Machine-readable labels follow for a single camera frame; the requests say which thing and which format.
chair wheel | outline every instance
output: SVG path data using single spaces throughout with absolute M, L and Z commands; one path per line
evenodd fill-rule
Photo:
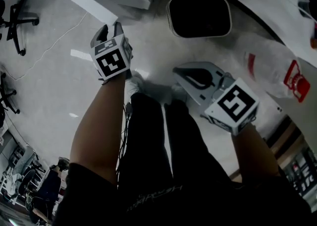
M 39 25 L 39 23 L 40 23 L 40 20 L 36 19 L 35 21 L 32 22 L 32 25 L 37 26 L 37 25 Z

floor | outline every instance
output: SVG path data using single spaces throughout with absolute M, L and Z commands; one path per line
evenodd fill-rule
M 285 114 L 278 111 L 275 101 L 234 60 L 236 35 L 253 31 L 269 37 L 267 32 L 230 5 L 233 31 L 229 36 L 177 38 L 170 32 L 165 15 L 169 1 L 154 0 L 147 11 L 130 9 L 139 20 L 122 20 L 125 35 L 134 49 L 131 69 L 166 88 L 175 83 L 172 77 L 175 66 L 188 61 L 211 61 L 235 78 L 243 78 L 260 97 L 254 124 L 263 137 L 268 137 Z M 7 7 L 14 2 L 6 0 Z M 103 24 L 70 0 L 28 0 L 27 10 L 39 15 L 40 24 L 23 25 L 19 30 L 26 55 L 16 53 L 13 41 L 0 41 L 2 71 L 9 75 L 8 87 L 18 92 L 13 101 L 21 110 L 20 115 L 8 113 L 14 124 L 10 130 L 50 165 L 59 156 L 69 157 L 76 128 L 100 88 L 93 63 L 83 59 L 83 55 L 90 52 L 90 41 Z M 230 134 L 200 118 L 194 102 L 189 106 L 209 151 L 228 174 L 233 173 L 238 163 Z

white sneaker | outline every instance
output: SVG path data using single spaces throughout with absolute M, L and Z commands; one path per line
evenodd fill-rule
M 139 76 L 138 73 L 133 74 L 133 77 L 125 82 L 125 94 L 129 99 L 135 93 L 144 92 L 144 81 Z
M 178 83 L 172 86 L 172 100 L 180 100 L 187 104 L 189 95 L 186 90 Z

office chair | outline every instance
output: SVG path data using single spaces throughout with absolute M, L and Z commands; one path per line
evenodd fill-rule
M 9 41 L 9 40 L 13 39 L 16 51 L 21 56 L 24 56 L 26 51 L 25 51 L 25 49 L 22 49 L 22 50 L 20 49 L 18 35 L 16 32 L 17 25 L 22 24 L 22 23 L 32 23 L 33 26 L 37 26 L 40 23 L 39 18 L 19 20 L 19 14 L 22 10 L 22 7 L 23 7 L 23 4 L 25 3 L 25 1 L 26 0 L 20 0 L 18 4 L 11 6 L 10 21 L 6 22 L 2 18 L 2 15 L 3 15 L 4 10 L 5 10 L 5 2 L 4 2 L 4 0 L 0 0 L 0 16 L 1 16 L 0 17 L 0 27 L 1 27 L 1 25 L 4 25 L 5 28 L 9 27 L 6 40 Z
M 0 99 L 0 103 L 3 101 L 5 106 L 9 107 L 15 114 L 20 114 L 20 110 L 17 109 L 16 111 L 14 110 L 14 108 L 12 107 L 12 104 L 9 102 L 8 98 L 12 95 L 16 95 L 16 90 L 13 90 L 12 93 L 10 94 L 6 94 L 4 91 L 4 83 L 3 83 L 3 79 L 6 77 L 6 74 L 3 73 L 1 75 L 1 84 L 0 84 L 0 94 L 2 96 L 2 98 Z

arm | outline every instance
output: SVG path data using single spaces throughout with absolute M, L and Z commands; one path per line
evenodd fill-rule
M 248 124 L 237 136 L 232 136 L 244 183 L 254 186 L 280 176 L 274 154 L 252 124 Z
M 44 215 L 40 210 L 38 209 L 33 209 L 32 211 L 34 214 L 36 214 L 38 217 L 42 218 L 45 222 L 47 222 L 48 224 L 51 223 L 51 221 L 46 217 L 46 215 Z
M 125 73 L 102 86 L 76 131 L 70 162 L 82 165 L 116 185 Z

